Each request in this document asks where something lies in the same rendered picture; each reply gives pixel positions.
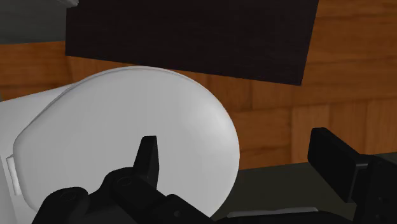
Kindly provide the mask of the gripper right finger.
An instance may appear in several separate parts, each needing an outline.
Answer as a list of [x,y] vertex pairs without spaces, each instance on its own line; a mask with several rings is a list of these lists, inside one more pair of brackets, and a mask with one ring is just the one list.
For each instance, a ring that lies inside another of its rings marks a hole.
[[360,154],[327,128],[313,128],[309,164],[346,203],[356,204],[352,224],[397,224],[397,164]]

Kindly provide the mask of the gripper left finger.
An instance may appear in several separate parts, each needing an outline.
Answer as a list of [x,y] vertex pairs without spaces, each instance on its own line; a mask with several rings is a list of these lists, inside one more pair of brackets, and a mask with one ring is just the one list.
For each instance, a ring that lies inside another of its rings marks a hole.
[[177,195],[157,190],[156,136],[141,139],[132,167],[111,171],[93,193],[57,190],[43,201],[32,224],[215,224]]

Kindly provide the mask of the white toilet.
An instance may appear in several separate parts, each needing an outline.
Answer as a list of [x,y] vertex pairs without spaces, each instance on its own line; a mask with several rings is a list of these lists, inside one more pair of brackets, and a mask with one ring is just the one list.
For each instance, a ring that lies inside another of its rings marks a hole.
[[239,169],[229,114],[191,78],[132,66],[0,102],[0,224],[31,224],[60,188],[94,192],[134,164],[144,136],[157,137],[159,191],[212,216]]

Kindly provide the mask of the dark robot stand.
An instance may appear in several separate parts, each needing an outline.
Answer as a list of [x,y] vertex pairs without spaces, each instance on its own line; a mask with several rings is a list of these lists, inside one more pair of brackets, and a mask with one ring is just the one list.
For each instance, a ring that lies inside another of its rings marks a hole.
[[68,56],[301,85],[319,0],[79,0]]

